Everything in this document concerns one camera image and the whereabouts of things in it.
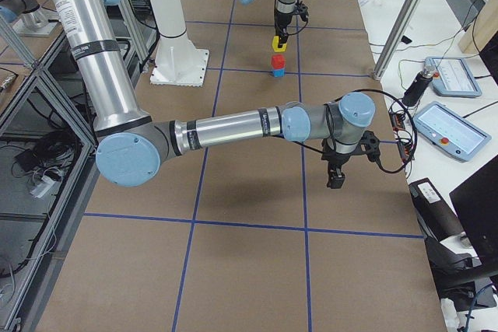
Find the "white label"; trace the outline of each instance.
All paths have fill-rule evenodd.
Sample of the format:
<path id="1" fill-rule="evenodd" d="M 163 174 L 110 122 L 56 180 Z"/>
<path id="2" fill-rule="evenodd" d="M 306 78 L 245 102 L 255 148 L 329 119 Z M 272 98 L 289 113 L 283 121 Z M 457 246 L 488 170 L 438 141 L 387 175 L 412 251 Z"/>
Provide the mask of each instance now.
<path id="1" fill-rule="evenodd" d="M 68 37 L 82 31 L 81 23 L 79 22 L 75 10 L 72 7 L 72 3 L 69 0 L 61 0 L 60 2 L 57 2 L 55 8 L 57 9 L 64 31 Z"/>
<path id="2" fill-rule="evenodd" d="M 420 189 L 420 192 L 422 192 L 422 194 L 428 200 L 429 204 L 432 204 L 434 202 L 438 202 L 441 200 L 429 182 L 419 184 L 419 189 Z"/>

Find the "power adapter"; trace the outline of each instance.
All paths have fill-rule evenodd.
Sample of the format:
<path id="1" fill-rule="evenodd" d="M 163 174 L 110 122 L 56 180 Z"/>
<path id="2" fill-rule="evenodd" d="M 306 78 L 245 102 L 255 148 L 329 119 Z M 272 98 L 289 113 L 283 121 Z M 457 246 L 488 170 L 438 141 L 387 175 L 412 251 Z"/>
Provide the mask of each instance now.
<path id="1" fill-rule="evenodd" d="M 41 181 L 30 191 L 35 198 L 42 198 L 54 186 L 55 180 L 49 176 L 43 175 Z"/>
<path id="2" fill-rule="evenodd" d="M 21 166 L 21 169 L 23 169 L 25 173 L 28 173 L 29 171 L 40 165 L 40 160 L 34 155 L 31 149 L 27 149 L 26 151 L 21 152 L 20 154 L 15 156 L 14 159 L 19 164 L 19 166 Z"/>

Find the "stacked blocks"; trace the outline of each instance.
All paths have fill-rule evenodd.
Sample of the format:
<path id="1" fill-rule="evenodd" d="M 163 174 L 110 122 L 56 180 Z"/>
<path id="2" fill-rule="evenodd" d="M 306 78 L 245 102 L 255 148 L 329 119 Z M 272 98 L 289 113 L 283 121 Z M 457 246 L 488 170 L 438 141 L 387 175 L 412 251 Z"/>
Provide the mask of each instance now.
<path id="1" fill-rule="evenodd" d="M 272 56 L 272 73 L 273 76 L 283 77 L 286 70 L 286 58 L 282 54 L 274 54 Z"/>

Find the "red block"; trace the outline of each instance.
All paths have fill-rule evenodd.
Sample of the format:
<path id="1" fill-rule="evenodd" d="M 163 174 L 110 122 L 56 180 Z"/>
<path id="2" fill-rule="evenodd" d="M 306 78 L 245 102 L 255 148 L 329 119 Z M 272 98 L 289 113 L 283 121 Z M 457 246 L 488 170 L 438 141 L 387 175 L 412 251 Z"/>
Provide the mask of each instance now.
<path id="1" fill-rule="evenodd" d="M 282 54 L 274 54 L 272 56 L 272 68 L 283 69 L 286 66 L 286 58 Z"/>

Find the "white table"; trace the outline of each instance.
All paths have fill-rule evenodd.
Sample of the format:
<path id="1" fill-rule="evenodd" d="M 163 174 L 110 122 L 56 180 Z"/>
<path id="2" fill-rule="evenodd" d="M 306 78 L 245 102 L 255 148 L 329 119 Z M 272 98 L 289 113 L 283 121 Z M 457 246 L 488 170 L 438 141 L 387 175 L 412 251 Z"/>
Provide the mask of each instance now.
<path id="1" fill-rule="evenodd" d="M 385 44 L 389 33 L 395 23 L 404 0 L 358 0 L 360 3 L 363 20 L 369 34 L 371 44 Z M 412 39 L 409 46 L 438 44 L 442 40 L 453 37 L 461 29 L 450 6 L 445 0 L 422 0 L 410 21 L 405 35 Z M 381 80 L 384 90 L 396 97 L 402 97 L 405 89 L 402 88 L 398 77 L 398 64 L 402 59 L 424 61 L 428 56 L 466 57 L 458 48 L 458 41 L 463 31 L 460 31 L 454 40 L 447 40 L 437 46 L 409 48 L 406 51 L 396 52 Z M 398 49 L 405 49 L 407 45 L 401 43 Z M 371 46 L 374 59 L 377 60 L 382 47 Z M 467 59 L 468 65 L 474 76 L 488 75 L 489 72 L 481 58 Z M 403 61 L 401 63 L 401 77 L 405 88 L 412 83 L 416 74 L 422 70 L 423 63 Z M 446 105 L 449 109 L 464 116 L 472 111 L 484 107 L 486 104 L 498 100 L 498 86 L 493 78 L 479 79 L 478 84 L 482 96 L 474 99 L 441 97 L 428 88 L 421 99 L 419 110 L 433 101 Z M 470 122 L 490 134 L 492 140 L 471 161 L 461 163 L 456 159 L 446 156 L 436 146 L 432 145 L 422 136 L 416 150 L 416 159 L 412 162 L 412 172 L 408 183 L 422 178 L 429 178 L 444 200 L 453 208 L 449 193 L 460 183 L 480 169 L 496 154 L 498 154 L 498 104 L 484 109 L 468 118 Z M 463 246 L 455 238 L 444 240 L 444 244 L 454 252 L 463 253 Z M 465 313 L 459 313 L 460 319 L 465 321 Z M 475 317 L 471 321 L 469 332 L 481 329 L 496 330 L 498 326 L 498 309 L 476 310 L 472 313 Z"/>

